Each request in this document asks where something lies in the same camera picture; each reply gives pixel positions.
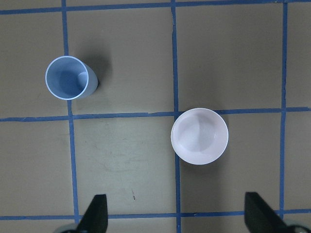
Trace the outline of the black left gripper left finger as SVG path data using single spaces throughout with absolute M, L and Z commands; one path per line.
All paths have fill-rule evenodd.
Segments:
M 76 233 L 105 233 L 108 227 L 106 194 L 95 195 L 83 218 L 75 229 Z

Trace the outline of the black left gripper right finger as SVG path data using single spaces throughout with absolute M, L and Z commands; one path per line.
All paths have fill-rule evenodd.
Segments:
M 250 233 L 287 232 L 287 225 L 257 192 L 245 193 L 244 222 Z

